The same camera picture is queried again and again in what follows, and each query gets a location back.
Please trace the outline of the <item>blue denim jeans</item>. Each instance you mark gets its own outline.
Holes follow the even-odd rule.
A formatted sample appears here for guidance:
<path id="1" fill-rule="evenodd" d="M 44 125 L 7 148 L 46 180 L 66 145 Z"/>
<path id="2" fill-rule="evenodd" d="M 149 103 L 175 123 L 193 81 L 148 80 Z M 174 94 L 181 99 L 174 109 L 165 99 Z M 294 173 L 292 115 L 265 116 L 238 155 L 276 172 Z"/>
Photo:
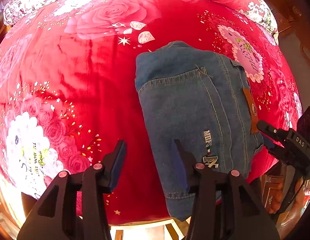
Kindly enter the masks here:
<path id="1" fill-rule="evenodd" d="M 180 172 L 175 140 L 196 162 L 247 177 L 263 145 L 243 66 L 176 41 L 136 59 L 135 87 L 171 217 L 190 217 L 194 195 Z"/>

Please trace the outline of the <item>red floral bed blanket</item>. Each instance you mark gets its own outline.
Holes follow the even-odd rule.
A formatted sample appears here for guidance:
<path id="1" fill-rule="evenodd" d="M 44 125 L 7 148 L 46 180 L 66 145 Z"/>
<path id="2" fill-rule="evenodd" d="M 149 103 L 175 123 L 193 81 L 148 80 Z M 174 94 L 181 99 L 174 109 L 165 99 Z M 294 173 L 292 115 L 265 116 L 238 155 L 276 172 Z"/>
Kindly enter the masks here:
<path id="1" fill-rule="evenodd" d="M 61 171 L 85 171 L 119 140 L 127 155 L 105 198 L 110 224 L 171 217 L 135 87 L 136 59 L 169 43 L 239 62 L 258 120 L 295 128 L 302 107 L 280 48 L 214 2 L 66 0 L 25 16 L 0 44 L 0 173 L 39 199 Z M 274 165 L 265 147 L 246 177 Z"/>

